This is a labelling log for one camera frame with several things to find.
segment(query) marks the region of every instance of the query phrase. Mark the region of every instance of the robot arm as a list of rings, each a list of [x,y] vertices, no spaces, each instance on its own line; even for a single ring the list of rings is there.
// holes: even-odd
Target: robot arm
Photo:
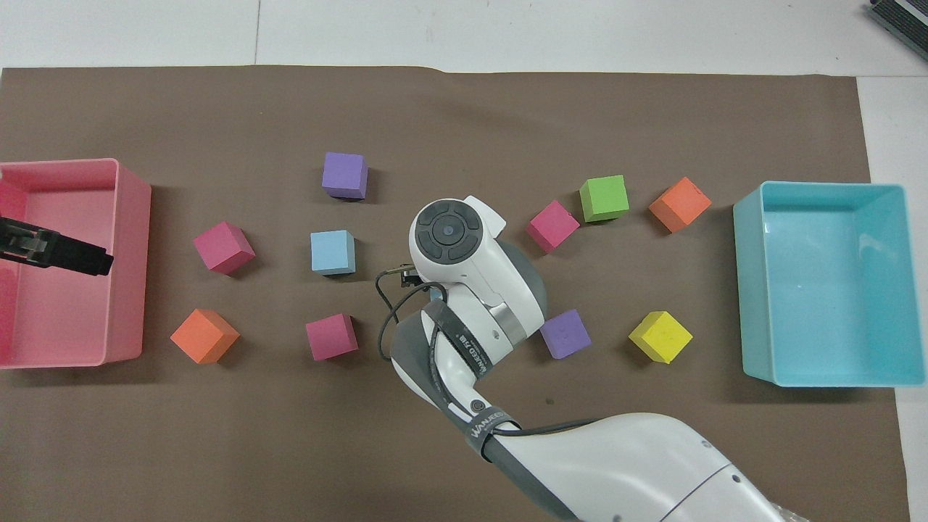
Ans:
[[[678,420],[629,413],[580,425],[521,430],[474,389],[547,313],[540,276],[505,226],[472,196],[424,207],[409,248],[435,300],[401,321],[393,366],[485,460],[561,520],[783,522],[780,511],[712,444]]]

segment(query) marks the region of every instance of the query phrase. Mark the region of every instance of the circular button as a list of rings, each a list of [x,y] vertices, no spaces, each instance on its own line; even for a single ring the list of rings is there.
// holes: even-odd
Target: circular button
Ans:
[[[443,215],[435,219],[432,236],[436,241],[447,246],[461,241],[464,237],[464,221],[456,215]]]

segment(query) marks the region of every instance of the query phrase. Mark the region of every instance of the black object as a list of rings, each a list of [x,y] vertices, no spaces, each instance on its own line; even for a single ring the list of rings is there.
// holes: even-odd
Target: black object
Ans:
[[[440,265],[455,265],[476,252],[483,225],[470,205],[439,200],[422,209],[416,220],[416,245]]]
[[[928,0],[870,0],[870,3],[874,20],[928,59]]]
[[[105,248],[54,230],[0,216],[0,257],[39,268],[58,267],[91,276],[110,274]]]

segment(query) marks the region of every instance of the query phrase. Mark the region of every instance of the black strap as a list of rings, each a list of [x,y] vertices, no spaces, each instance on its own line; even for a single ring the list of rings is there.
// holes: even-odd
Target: black strap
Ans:
[[[487,462],[490,462],[490,459],[483,454],[483,446],[486,445],[486,440],[493,435],[493,430],[503,423],[516,424],[508,413],[496,406],[490,406],[470,419],[467,430],[464,432],[468,445]]]
[[[439,299],[431,301],[423,308],[423,311],[438,325],[438,329],[478,379],[493,369],[493,362],[490,361],[490,357],[486,355],[486,351],[480,346],[477,338],[444,301]]]

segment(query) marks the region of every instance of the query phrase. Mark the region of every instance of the pink bin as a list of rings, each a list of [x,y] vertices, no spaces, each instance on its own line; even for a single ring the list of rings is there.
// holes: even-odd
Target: pink bin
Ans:
[[[142,353],[151,186],[113,159],[0,163],[0,214],[107,249],[108,276],[0,259],[0,369]]]

